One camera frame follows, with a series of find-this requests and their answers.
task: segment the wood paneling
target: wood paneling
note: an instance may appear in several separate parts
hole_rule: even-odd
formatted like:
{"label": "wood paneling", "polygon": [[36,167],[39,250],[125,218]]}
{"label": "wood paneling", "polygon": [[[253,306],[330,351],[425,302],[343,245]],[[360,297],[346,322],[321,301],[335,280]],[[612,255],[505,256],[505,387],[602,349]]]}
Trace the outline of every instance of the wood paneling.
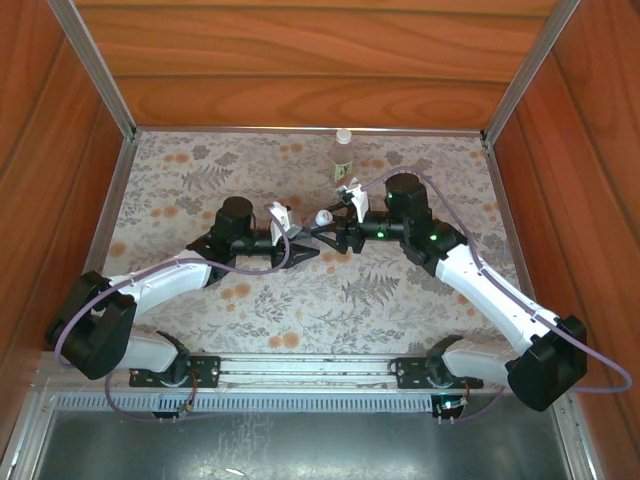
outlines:
{"label": "wood paneling", "polygon": [[[0,2],[0,173],[62,43],[46,2]],[[25,55],[30,46],[37,55]]]}
{"label": "wood paneling", "polygon": [[480,129],[506,87],[465,82],[316,78],[121,78],[141,125]]}
{"label": "wood paneling", "polygon": [[390,12],[89,9],[124,75],[334,75],[508,83],[542,19]]}
{"label": "wood paneling", "polygon": [[79,9],[139,125],[482,129],[552,4],[84,0]]}
{"label": "wood paneling", "polygon": [[[584,0],[495,146],[539,300],[579,315],[589,343],[636,381],[639,25],[628,2]],[[590,359],[582,384],[621,381]],[[607,478],[638,478],[637,383],[581,403]]]}
{"label": "wood paneling", "polygon": [[84,6],[198,6],[198,7],[297,7],[353,10],[411,10],[421,12],[486,13],[545,17],[553,0],[76,0]]}
{"label": "wood paneling", "polygon": [[122,137],[46,2],[0,5],[0,447],[81,273]]}

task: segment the vent grille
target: vent grille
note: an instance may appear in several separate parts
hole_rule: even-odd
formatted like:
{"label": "vent grille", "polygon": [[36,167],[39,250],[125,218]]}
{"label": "vent grille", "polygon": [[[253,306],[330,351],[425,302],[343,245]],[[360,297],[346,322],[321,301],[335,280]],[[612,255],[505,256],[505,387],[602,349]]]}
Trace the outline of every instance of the vent grille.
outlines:
{"label": "vent grille", "polygon": [[[57,410],[108,411],[103,393],[58,394]],[[173,412],[185,394],[114,393],[118,408],[127,411]],[[196,412],[318,412],[318,413],[420,413],[431,412],[430,395],[340,394],[216,394],[202,393],[193,406]]]}

